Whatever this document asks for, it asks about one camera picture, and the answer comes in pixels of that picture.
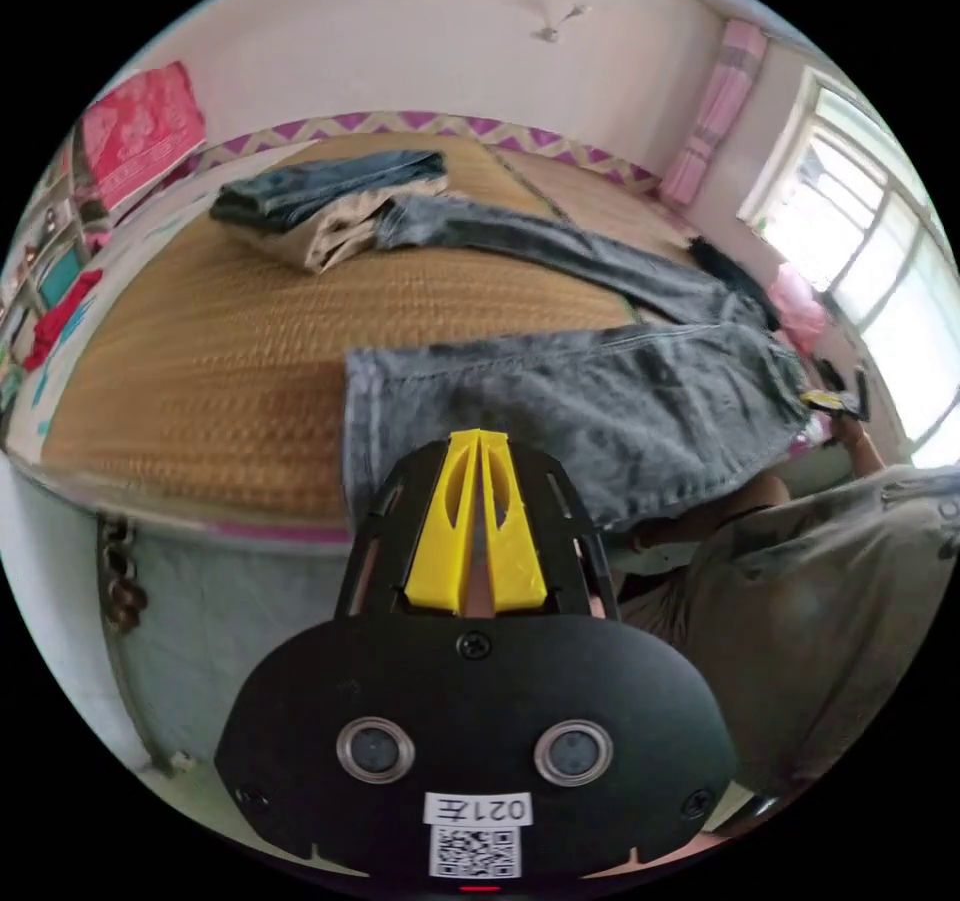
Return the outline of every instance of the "ceiling light fixture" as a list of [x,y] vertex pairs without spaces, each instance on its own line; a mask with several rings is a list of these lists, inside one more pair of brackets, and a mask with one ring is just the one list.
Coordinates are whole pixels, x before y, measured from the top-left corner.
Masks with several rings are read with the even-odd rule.
[[547,44],[556,44],[560,40],[560,25],[573,18],[579,18],[590,10],[588,4],[575,4],[556,24],[544,25],[539,31],[533,32],[533,37]]

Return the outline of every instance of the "window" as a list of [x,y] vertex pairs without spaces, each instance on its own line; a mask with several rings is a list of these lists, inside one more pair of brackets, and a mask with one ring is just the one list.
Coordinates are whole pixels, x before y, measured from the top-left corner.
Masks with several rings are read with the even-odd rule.
[[960,460],[960,279],[919,175],[875,112],[812,70],[778,147],[741,219],[859,339],[903,456]]

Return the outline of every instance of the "camera lens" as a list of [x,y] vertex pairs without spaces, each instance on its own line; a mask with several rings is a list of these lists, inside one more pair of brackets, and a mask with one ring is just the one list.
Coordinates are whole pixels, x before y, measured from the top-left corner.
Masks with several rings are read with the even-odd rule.
[[350,754],[364,771],[382,774],[400,759],[400,746],[382,728],[361,728],[350,742]]
[[613,758],[610,735],[592,721],[562,721],[545,731],[534,749],[541,776],[561,787],[599,778]]
[[576,778],[600,760],[600,745],[586,731],[568,731],[550,745],[547,757],[560,774]]
[[337,738],[337,758],[358,781],[388,784],[402,778],[413,764],[413,742],[398,725],[384,718],[351,721]]

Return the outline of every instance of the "label sticker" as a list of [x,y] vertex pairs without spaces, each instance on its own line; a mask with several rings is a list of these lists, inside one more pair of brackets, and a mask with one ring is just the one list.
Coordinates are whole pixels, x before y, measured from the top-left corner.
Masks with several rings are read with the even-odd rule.
[[430,828],[430,876],[471,880],[520,877],[520,829]]
[[523,828],[533,824],[528,791],[519,794],[434,794],[423,803],[423,823],[444,828]]

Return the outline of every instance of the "purple zigzag pattern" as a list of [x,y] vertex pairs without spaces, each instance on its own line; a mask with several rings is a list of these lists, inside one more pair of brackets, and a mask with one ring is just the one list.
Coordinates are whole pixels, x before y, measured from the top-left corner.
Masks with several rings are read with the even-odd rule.
[[610,181],[637,193],[649,191],[653,175],[642,165],[632,164],[602,148],[581,144],[545,128],[524,127],[496,118],[449,115],[437,111],[354,111],[324,118],[309,118],[276,125],[256,134],[244,134],[192,155],[162,186],[184,180],[226,164],[248,151],[256,138],[256,151],[291,144],[294,139],[320,141],[345,134],[384,134],[392,131],[473,137],[491,147],[507,151],[526,151],[561,161],[574,167],[597,171]]

